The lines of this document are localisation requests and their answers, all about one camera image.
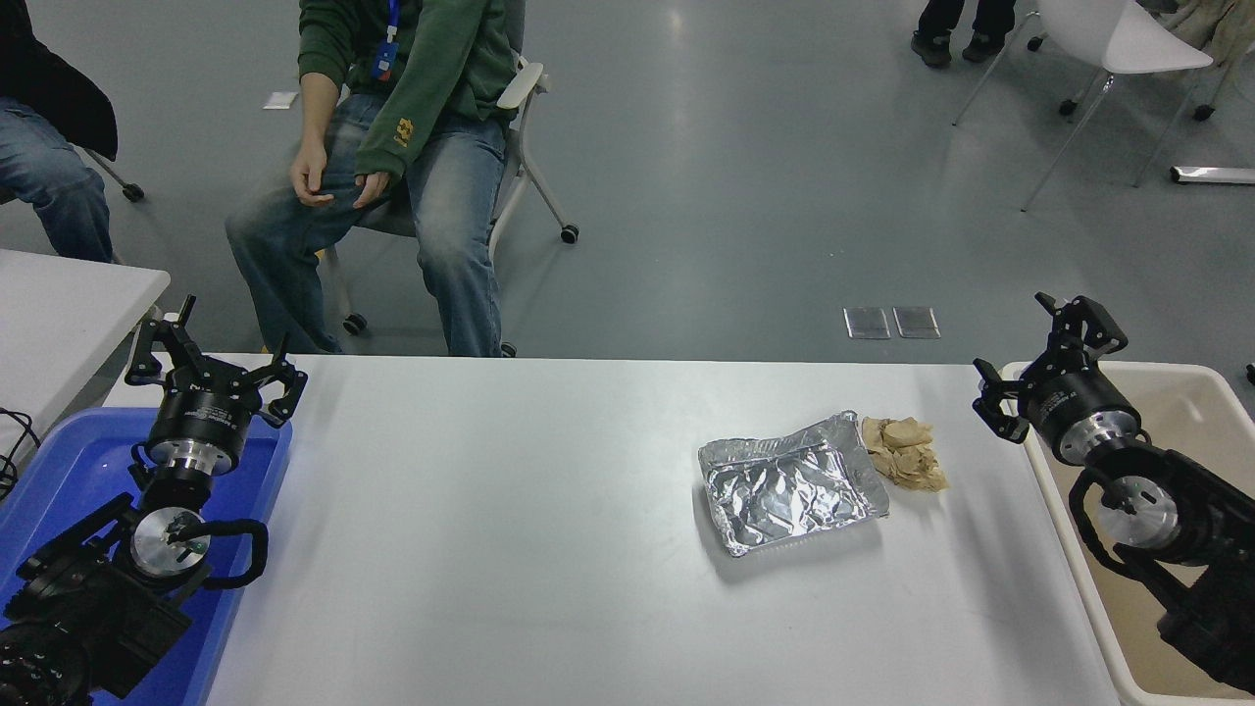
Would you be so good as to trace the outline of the seated person's right hand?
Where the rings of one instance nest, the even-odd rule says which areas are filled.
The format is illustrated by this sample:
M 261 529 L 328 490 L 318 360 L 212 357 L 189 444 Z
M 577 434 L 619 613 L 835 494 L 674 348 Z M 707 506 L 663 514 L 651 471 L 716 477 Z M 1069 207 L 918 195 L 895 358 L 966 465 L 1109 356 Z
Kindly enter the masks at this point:
M 323 193 L 323 176 L 326 173 L 328 155 L 323 139 L 304 137 L 291 166 L 287 166 L 287 183 L 292 187 L 300 204 L 306 207 L 326 207 L 333 204 L 333 196 Z

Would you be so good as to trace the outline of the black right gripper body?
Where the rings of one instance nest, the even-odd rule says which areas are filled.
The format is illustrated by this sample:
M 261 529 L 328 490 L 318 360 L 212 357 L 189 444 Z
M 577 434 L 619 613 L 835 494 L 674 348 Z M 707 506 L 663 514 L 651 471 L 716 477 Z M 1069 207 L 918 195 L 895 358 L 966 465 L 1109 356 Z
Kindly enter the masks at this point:
M 1084 461 L 1112 439 L 1138 435 L 1138 413 L 1103 374 L 1081 371 L 1037 381 L 1022 416 L 1058 461 Z

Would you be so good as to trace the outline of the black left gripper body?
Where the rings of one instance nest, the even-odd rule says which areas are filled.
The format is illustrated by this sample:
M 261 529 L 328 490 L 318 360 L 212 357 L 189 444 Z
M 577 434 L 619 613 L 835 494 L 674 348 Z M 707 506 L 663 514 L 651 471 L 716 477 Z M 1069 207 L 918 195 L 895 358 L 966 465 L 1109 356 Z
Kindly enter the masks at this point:
M 176 439 L 193 439 L 221 451 L 242 451 L 252 416 L 261 403 L 264 398 L 256 390 L 167 389 L 146 450 L 156 451 L 162 443 Z

